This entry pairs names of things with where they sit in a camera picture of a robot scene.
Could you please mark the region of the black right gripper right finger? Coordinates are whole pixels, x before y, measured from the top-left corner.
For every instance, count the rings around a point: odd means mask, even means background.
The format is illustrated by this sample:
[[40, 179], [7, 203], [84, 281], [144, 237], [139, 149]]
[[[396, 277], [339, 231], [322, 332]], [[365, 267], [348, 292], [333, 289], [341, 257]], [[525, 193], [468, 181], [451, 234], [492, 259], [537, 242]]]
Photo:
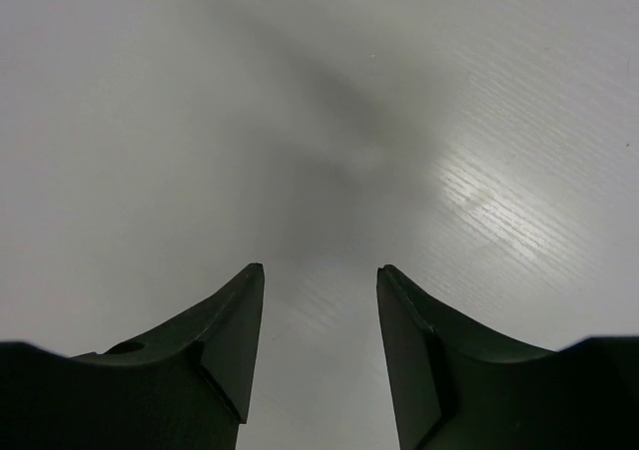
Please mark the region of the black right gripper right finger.
[[637, 447], [636, 337], [551, 351], [470, 318], [392, 265], [376, 291], [401, 448]]

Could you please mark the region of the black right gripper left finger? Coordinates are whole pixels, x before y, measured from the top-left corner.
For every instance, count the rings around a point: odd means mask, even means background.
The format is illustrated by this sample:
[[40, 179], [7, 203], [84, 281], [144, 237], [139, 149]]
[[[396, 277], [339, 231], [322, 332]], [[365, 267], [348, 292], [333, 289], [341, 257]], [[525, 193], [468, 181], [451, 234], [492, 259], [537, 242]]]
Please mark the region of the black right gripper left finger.
[[104, 353], [1, 345], [5, 449], [233, 449], [247, 422], [265, 274], [252, 263], [211, 296]]

